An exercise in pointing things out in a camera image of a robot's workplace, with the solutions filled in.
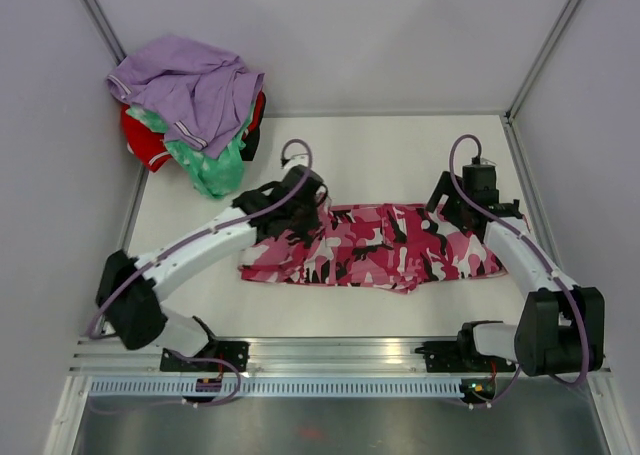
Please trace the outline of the pink camouflage trousers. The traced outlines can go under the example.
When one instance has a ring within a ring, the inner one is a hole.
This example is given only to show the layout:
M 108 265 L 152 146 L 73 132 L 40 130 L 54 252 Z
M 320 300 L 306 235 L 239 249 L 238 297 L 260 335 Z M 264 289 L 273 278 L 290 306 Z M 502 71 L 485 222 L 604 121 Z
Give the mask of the pink camouflage trousers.
M 306 233 L 287 230 L 246 249 L 239 262 L 242 280 L 407 294 L 430 282 L 505 271 L 475 234 L 418 203 L 324 203 L 318 216 L 318 227 Z

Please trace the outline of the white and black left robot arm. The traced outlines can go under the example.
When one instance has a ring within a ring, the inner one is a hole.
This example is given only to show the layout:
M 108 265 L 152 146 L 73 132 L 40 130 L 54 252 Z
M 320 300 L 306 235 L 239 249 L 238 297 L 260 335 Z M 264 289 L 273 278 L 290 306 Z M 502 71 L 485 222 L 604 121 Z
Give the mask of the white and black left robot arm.
M 306 235 L 319 225 L 323 179 L 295 164 L 279 181 L 245 191 L 211 222 L 173 244 L 139 256 L 111 254 L 96 296 L 100 317 L 130 350 L 155 345 L 178 352 L 197 372 L 217 361 L 216 339 L 197 316 L 167 312 L 162 303 L 217 262 L 269 238 Z

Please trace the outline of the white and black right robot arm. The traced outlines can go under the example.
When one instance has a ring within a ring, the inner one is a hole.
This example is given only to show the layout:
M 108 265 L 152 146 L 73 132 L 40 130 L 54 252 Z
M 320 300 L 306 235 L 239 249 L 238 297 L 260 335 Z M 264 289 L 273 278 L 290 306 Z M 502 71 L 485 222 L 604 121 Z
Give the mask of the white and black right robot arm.
M 528 376 L 584 380 L 604 362 L 605 301 L 595 287 L 583 287 L 563 273 L 534 241 L 519 202 L 501 202 L 496 169 L 474 159 L 457 176 L 445 171 L 427 210 L 442 210 L 460 230 L 469 230 L 511 275 L 524 297 L 515 325 L 501 321 L 464 324 L 457 362 L 480 370 L 492 357 L 516 363 Z

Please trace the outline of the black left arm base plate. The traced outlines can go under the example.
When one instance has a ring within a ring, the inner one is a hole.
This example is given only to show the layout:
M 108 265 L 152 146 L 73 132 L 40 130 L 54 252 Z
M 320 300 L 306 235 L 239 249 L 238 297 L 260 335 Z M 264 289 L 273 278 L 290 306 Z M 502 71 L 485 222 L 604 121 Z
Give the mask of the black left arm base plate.
M 219 340 L 210 342 L 192 357 L 176 355 L 164 349 L 160 361 L 161 372 L 245 372 L 249 361 L 250 344 L 246 341 Z

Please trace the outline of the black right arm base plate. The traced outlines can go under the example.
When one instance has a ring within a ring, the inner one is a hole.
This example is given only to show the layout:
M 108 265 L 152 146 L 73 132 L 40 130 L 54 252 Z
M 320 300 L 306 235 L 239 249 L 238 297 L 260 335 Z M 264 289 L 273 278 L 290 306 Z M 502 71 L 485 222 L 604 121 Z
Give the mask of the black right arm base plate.
M 420 355 L 428 373 L 513 373 L 515 365 L 503 358 L 480 355 L 453 340 L 425 341 L 414 353 Z

